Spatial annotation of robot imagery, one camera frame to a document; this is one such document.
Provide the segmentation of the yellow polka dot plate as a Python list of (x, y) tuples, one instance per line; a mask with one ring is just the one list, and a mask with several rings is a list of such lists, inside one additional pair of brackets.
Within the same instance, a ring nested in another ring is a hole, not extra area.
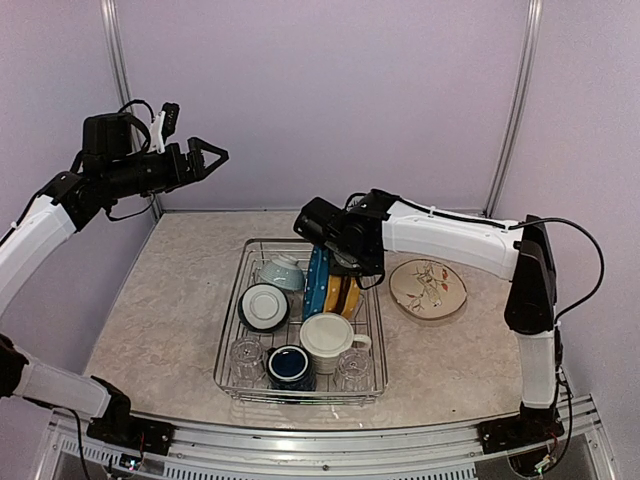
[(360, 287), (356, 277), (343, 277), (335, 312), (350, 320), (360, 298)]
[(326, 298), (324, 301), (324, 312), (334, 312), (337, 308), (341, 293), (342, 277), (330, 275), (326, 286)]

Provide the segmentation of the blue polka dot plate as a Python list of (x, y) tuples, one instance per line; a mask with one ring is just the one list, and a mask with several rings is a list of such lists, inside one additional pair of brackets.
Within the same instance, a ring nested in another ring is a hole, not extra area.
[(324, 310), (328, 282), (329, 250), (314, 246), (308, 265), (303, 297), (302, 320), (304, 322)]

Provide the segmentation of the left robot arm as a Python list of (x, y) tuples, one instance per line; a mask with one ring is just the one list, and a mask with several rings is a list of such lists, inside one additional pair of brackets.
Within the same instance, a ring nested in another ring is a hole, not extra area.
[[(145, 125), (120, 110), (88, 117), (82, 147), (69, 170), (37, 191), (1, 240), (1, 306), (7, 308), (40, 265), (99, 213), (109, 214), (123, 198), (151, 197), (204, 180), (229, 159), (226, 150), (200, 138), (187, 152), (166, 140), (179, 108), (167, 104)], [(99, 419), (121, 445), (140, 434), (126, 395), (105, 381), (48, 365), (1, 338), (1, 394)]]

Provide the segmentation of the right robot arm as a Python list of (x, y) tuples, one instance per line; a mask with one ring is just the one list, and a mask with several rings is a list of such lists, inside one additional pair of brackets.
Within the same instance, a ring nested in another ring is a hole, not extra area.
[(386, 273), (388, 252), (423, 254), (491, 273), (511, 284), (504, 319), (515, 334), (522, 399), (517, 414), (481, 423), (483, 450), (493, 453), (559, 438), (562, 363), (557, 272), (547, 225), (559, 218), (491, 220), (421, 206), (379, 189), (356, 193), (344, 207), (316, 197), (293, 229), (329, 252), (329, 265), (357, 279)]

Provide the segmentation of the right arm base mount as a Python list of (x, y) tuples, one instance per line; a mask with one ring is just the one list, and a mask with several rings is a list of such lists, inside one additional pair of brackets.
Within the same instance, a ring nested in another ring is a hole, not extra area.
[(484, 454), (514, 450), (559, 438), (564, 426), (556, 410), (524, 409), (477, 426)]

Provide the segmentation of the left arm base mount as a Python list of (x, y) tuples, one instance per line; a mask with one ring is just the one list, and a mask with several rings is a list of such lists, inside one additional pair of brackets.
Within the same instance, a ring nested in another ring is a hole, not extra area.
[(139, 453), (167, 456), (175, 427), (168, 422), (143, 418), (130, 413), (105, 414), (94, 418), (87, 428), (87, 436), (107, 444)]

